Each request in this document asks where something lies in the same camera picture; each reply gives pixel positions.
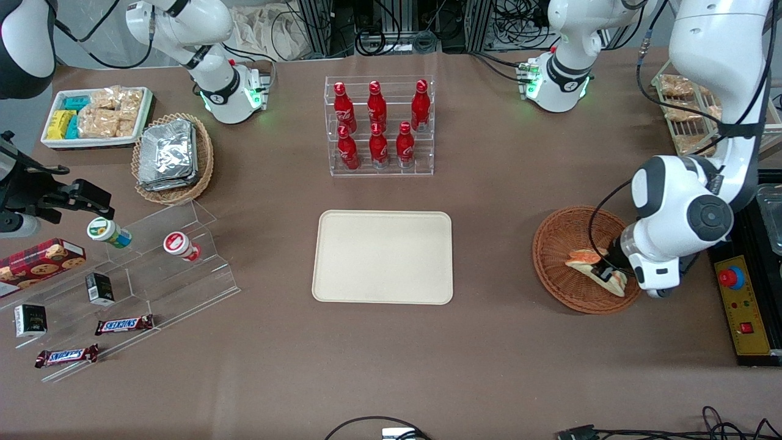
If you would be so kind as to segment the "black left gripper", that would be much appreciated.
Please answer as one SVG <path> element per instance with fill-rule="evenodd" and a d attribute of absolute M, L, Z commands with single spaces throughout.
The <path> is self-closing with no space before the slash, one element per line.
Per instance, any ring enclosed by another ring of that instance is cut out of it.
<path fill-rule="evenodd" d="M 596 263 L 596 276 L 606 284 L 617 281 L 617 286 L 620 289 L 626 289 L 628 276 L 636 276 L 623 251 L 621 240 L 613 240 L 606 253 L 603 254 L 602 260 Z"/>

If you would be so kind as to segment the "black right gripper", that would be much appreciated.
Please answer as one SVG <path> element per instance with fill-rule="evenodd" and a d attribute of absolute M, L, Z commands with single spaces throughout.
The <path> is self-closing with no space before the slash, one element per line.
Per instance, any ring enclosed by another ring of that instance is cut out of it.
<path fill-rule="evenodd" d="M 2 133 L 2 212 L 36 216 L 45 222 L 59 224 L 62 213 L 61 188 L 57 175 L 67 175 L 69 168 L 57 165 L 45 167 L 29 155 L 19 151 L 12 142 L 11 131 Z M 112 194 L 86 179 L 71 184 L 71 207 L 114 220 L 115 209 L 110 205 Z"/>

